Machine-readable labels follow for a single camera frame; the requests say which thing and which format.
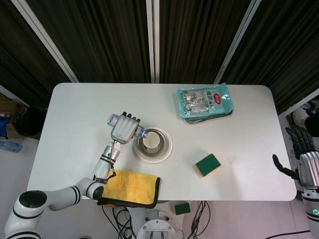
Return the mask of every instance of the robotic hand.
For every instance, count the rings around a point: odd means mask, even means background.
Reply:
[[[95,169],[94,179],[84,178],[71,187],[57,191],[27,191],[16,200],[4,228],[6,239],[40,239],[35,230],[44,209],[58,211],[78,204],[82,196],[97,200],[102,197],[110,169],[115,176],[113,165],[121,151],[121,144],[132,137],[146,138],[148,133],[139,125],[140,119],[123,112],[121,116],[112,114],[108,125],[112,126],[111,138]]]
[[[309,220],[310,231],[319,239],[319,152],[315,150],[312,136],[304,128],[290,125],[286,128],[293,142],[298,168],[284,168],[274,154],[273,161],[280,172],[298,180],[305,190],[303,201]]]

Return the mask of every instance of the plastic bag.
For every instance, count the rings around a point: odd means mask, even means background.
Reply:
[[[182,118],[228,114],[234,108],[225,83],[211,87],[178,89],[177,95]]]

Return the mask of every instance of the black curtain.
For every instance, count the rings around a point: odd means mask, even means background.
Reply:
[[[269,87],[279,114],[318,89],[319,1],[262,1],[222,82]]]
[[[160,0],[160,82],[212,84],[250,0]]]
[[[53,88],[69,79],[11,1],[0,1],[0,22],[0,85],[30,105],[47,107]]]
[[[151,82],[145,0],[27,3],[80,82]]]

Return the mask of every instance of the plastic bottle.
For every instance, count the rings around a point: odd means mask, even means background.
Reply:
[[[18,153],[22,149],[22,145],[12,141],[0,141],[0,149]]]

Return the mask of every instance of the plastic packaging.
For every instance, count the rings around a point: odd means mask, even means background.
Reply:
[[[178,89],[177,95],[182,118],[228,114],[234,108],[225,83],[204,88]]]
[[[22,145],[12,141],[0,141],[0,149],[18,153],[22,149]]]

